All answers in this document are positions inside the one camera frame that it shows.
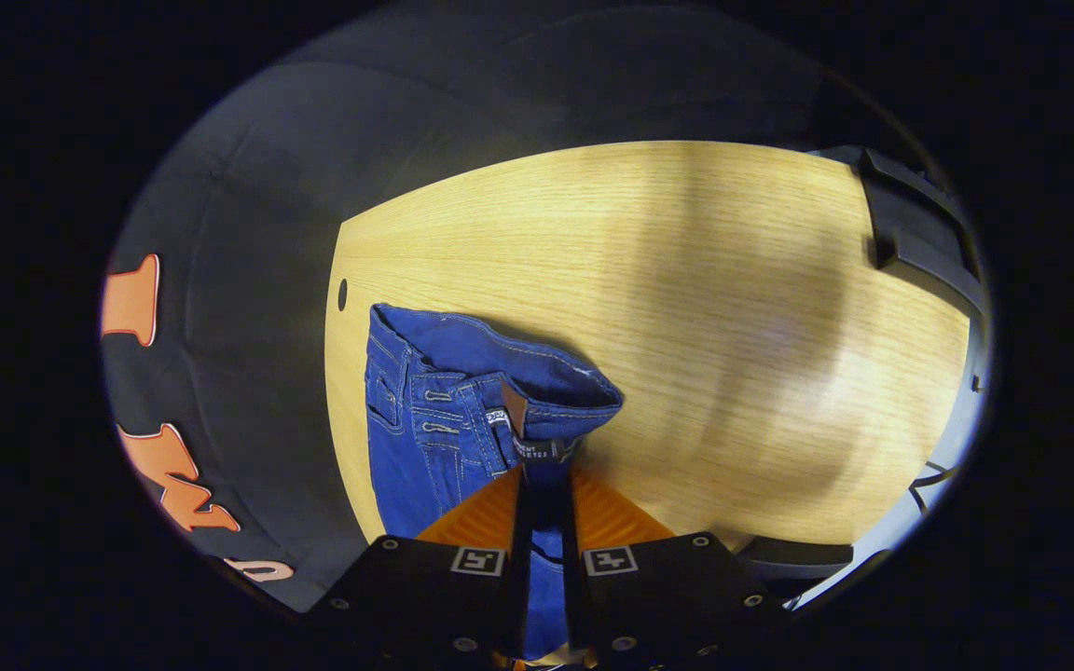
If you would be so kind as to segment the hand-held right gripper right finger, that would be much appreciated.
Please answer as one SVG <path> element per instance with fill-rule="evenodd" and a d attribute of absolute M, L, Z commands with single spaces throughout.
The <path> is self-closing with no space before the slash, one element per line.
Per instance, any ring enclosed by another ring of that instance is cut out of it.
<path fill-rule="evenodd" d="M 715 535 L 677 534 L 584 468 L 570 471 L 564 595 L 594 670 L 717 670 L 787 624 Z"/>

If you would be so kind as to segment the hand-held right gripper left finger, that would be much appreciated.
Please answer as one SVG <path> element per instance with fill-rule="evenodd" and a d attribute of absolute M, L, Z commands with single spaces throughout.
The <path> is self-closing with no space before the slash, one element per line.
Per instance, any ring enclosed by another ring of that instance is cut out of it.
<path fill-rule="evenodd" d="M 511 469 L 417 538 L 371 542 L 310 611 L 331 670 L 511 670 L 523 646 L 529 519 Z"/>

